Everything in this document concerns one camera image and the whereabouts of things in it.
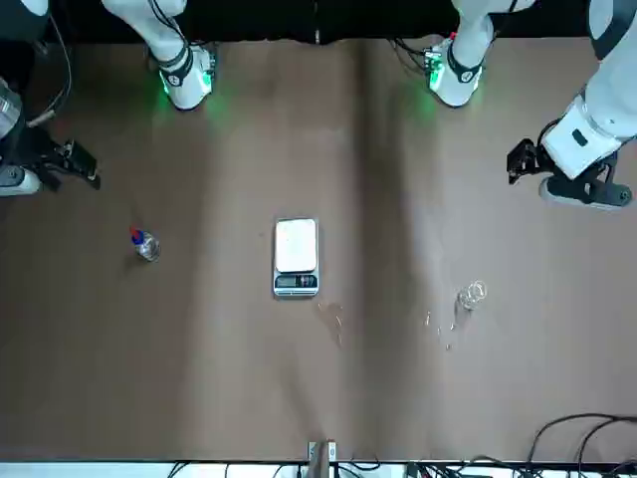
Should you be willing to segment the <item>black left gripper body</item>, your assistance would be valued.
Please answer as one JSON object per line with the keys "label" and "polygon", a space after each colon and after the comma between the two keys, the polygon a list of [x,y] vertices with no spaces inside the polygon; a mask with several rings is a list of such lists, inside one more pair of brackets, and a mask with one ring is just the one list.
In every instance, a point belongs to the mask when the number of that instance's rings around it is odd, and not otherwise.
{"label": "black left gripper body", "polygon": [[553,122],[549,122],[545,125],[540,131],[537,140],[535,142],[535,153],[534,153],[534,170],[532,174],[540,174],[540,173],[554,173],[554,161],[546,150],[546,147],[543,145],[542,141],[545,135],[550,132],[550,130],[554,127]]}

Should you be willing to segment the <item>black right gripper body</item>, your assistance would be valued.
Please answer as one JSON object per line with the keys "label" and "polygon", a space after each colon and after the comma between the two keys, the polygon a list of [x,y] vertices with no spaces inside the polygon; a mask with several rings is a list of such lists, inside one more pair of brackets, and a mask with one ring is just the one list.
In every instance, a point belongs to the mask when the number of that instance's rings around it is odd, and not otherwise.
{"label": "black right gripper body", "polygon": [[59,169],[64,165],[58,152],[60,147],[42,127],[28,127],[19,122],[1,135],[1,173],[13,166],[34,171]]}

